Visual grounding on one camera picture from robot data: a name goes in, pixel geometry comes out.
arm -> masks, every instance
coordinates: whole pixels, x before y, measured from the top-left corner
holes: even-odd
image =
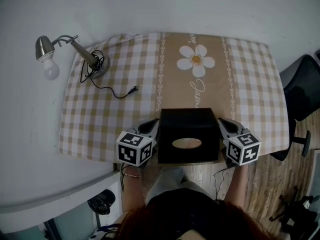
[[[224,200],[243,208],[245,206],[247,182],[248,165],[236,167]]]
[[[139,175],[138,168],[135,166],[127,167],[123,171],[130,175]],[[123,185],[123,214],[114,223],[121,223],[124,217],[128,214],[128,212],[143,207],[145,205],[145,199],[142,192],[142,184],[140,178],[124,176]]]

bracelet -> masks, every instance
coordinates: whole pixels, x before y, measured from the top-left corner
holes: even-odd
[[[126,173],[124,171],[122,173],[123,173],[124,176],[129,176],[129,177],[134,177],[134,178],[140,178],[141,177],[140,175],[135,176],[135,175],[128,174],[128,173]]]

table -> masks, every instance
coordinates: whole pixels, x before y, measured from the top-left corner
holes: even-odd
[[[162,108],[212,108],[256,133],[260,155],[289,147],[285,96],[269,48],[263,43],[193,33],[119,34],[88,48],[110,58],[96,80],[126,94],[116,99],[91,81],[80,84],[83,59],[74,58],[61,115],[59,151],[116,162],[121,131],[159,116]]]

white daisy print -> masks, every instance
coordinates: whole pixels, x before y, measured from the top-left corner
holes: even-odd
[[[206,68],[213,68],[215,60],[212,57],[205,57],[207,48],[201,44],[195,47],[195,51],[189,46],[181,46],[180,53],[185,57],[176,62],[176,65],[181,70],[189,70],[192,67],[192,73],[196,78],[202,78],[206,74]]]

white cube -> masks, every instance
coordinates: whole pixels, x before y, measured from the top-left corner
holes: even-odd
[[[116,140],[116,158],[132,166],[140,166],[152,155],[153,139],[123,131]]]
[[[259,158],[261,141],[252,132],[230,137],[223,143],[226,146],[226,156],[240,166]]]

